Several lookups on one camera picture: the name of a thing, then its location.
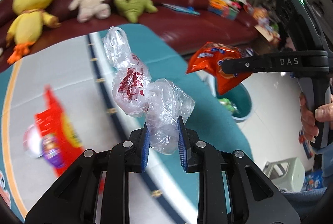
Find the person blue sleeve forearm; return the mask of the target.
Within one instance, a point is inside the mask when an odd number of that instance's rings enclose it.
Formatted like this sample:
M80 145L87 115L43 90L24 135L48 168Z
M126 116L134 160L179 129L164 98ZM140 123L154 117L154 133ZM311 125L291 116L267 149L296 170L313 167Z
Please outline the person blue sleeve forearm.
M333 181L333 144L324 148L322 153L322 179L323 186L328 187Z

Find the person right hand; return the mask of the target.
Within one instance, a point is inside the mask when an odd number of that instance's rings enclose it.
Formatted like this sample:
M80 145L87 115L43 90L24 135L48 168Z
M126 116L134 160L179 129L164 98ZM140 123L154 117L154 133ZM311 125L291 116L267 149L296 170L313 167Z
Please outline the person right hand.
M333 103L331 95L331 103L325 104L311 112L307 108L305 95L300 93L300 112L301 123L303 127L303 133L307 140L315 142L316 137L319 135L319 128L316 126L316 122L330 123L330 129L332 129L333 121Z

